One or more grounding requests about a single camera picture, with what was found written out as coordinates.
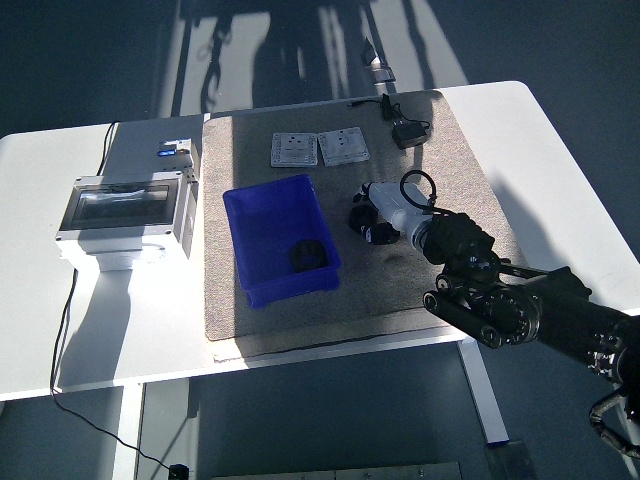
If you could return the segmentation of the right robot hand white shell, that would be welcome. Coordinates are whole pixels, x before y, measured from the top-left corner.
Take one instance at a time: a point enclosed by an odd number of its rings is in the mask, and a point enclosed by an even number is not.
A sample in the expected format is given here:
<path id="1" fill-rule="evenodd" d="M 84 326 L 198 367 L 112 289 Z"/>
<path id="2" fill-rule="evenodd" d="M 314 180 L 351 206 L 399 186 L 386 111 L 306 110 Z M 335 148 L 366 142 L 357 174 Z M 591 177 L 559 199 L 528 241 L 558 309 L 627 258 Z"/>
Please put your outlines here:
<path id="1" fill-rule="evenodd" d="M 433 214 L 413 205 L 409 194 L 426 201 L 416 186 L 407 186 L 402 193 L 399 183 L 362 184 L 353 197 L 349 227 L 372 245 L 393 244 L 404 235 L 414 249 L 421 250 Z"/>

